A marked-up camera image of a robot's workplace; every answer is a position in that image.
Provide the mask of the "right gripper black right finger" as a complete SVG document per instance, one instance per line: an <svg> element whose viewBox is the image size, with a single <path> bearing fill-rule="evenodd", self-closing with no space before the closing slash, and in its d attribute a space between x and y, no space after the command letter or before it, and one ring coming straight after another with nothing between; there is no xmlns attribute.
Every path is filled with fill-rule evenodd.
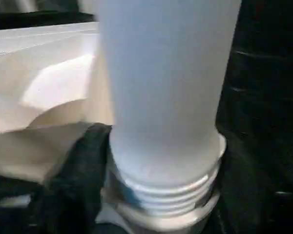
<svg viewBox="0 0 293 234"><path fill-rule="evenodd" d="M211 218L216 234L293 234L293 187L242 148L228 146Z"/></svg>

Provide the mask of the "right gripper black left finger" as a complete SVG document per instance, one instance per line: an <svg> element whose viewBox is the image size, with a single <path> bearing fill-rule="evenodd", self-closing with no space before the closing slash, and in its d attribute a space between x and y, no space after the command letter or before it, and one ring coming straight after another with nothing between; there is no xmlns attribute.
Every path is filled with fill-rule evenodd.
<svg viewBox="0 0 293 234"><path fill-rule="evenodd" d="M111 126L95 123L49 180L43 226L48 234L91 234L101 210Z"/></svg>

